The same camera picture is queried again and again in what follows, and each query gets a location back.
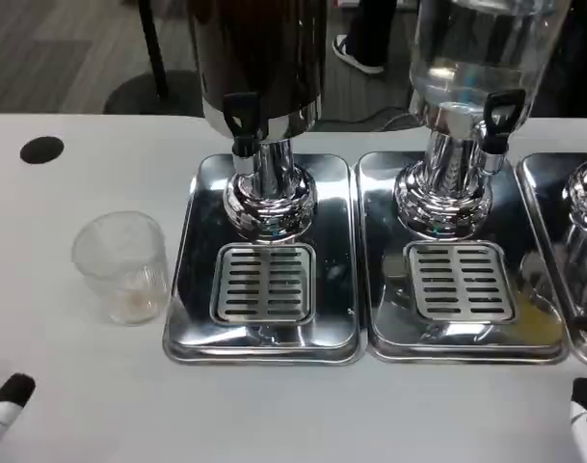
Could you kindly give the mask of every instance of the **black pole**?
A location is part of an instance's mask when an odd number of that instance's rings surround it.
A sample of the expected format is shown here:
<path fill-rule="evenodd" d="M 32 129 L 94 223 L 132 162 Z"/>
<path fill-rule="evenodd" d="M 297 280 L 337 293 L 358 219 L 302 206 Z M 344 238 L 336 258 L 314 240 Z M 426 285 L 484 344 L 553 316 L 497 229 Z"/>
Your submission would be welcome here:
<path fill-rule="evenodd" d="M 167 84 L 167 73 L 162 61 L 162 53 L 158 44 L 158 34 L 154 25 L 154 15 L 151 10 L 150 0 L 139 0 L 139 14 L 141 15 L 141 25 L 143 34 L 146 38 L 147 53 L 151 62 L 151 72 L 156 84 L 156 92 L 160 99 L 169 98 L 169 85 Z"/>

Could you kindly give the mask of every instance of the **white table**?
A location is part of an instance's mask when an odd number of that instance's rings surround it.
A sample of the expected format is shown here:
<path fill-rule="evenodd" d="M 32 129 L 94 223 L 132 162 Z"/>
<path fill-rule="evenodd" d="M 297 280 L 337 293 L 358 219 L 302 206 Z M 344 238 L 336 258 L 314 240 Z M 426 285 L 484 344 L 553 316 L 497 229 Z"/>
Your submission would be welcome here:
<path fill-rule="evenodd" d="M 64 140 L 31 166 L 19 150 Z M 350 162 L 423 150 L 425 129 L 307 134 L 298 152 Z M 0 116 L 0 384 L 37 379 L 0 444 L 0 462 L 576 462 L 569 429 L 574 358 L 553 367 L 388 365 L 181 367 L 161 349 L 164 317 L 138 328 L 97 315 L 70 262 L 81 226 L 139 209 L 167 236 L 173 268 L 190 179 L 230 141 L 166 117 Z M 530 121 L 510 158 L 587 150 L 587 121 Z"/>

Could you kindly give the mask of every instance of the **clear plastic cup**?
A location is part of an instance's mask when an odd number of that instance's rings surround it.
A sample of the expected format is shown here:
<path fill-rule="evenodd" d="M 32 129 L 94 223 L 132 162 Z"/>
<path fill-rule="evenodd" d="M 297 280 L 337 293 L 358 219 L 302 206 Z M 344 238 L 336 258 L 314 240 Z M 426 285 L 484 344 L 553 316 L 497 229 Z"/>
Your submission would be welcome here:
<path fill-rule="evenodd" d="M 117 323 L 146 323 L 169 304 L 165 237 L 141 212 L 112 212 L 90 222 L 74 240 L 72 261 Z"/>

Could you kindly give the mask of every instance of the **slotted grate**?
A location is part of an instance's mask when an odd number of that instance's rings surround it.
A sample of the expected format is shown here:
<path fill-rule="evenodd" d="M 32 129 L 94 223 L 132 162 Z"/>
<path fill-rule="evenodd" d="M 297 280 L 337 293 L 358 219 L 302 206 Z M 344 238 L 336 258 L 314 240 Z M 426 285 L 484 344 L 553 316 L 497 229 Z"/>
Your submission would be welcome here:
<path fill-rule="evenodd" d="M 414 300 L 426 318 L 507 321 L 515 315 L 502 252 L 493 243 L 414 242 L 405 249 Z"/>
<path fill-rule="evenodd" d="M 220 323 L 299 323 L 312 315 L 307 245 L 227 245 L 216 269 L 211 309 Z"/>

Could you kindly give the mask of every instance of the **stainless steel dispenser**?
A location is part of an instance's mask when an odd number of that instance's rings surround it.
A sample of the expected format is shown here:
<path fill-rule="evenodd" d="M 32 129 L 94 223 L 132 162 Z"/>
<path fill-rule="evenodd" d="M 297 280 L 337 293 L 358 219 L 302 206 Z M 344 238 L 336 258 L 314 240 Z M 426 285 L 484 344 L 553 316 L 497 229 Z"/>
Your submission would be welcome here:
<path fill-rule="evenodd" d="M 561 318 L 522 272 L 535 249 L 509 137 L 569 0 L 421 0 L 411 112 L 425 152 L 357 167 L 372 349 L 386 361 L 547 363 Z"/>
<path fill-rule="evenodd" d="M 531 154 L 518 174 L 541 253 L 528 257 L 527 271 L 537 275 L 537 297 L 556 298 L 587 364 L 587 153 Z"/>
<path fill-rule="evenodd" d="M 363 351 L 347 164 L 295 156 L 320 115 L 325 0 L 192 0 L 210 124 L 164 348 L 181 363 L 346 364 Z"/>

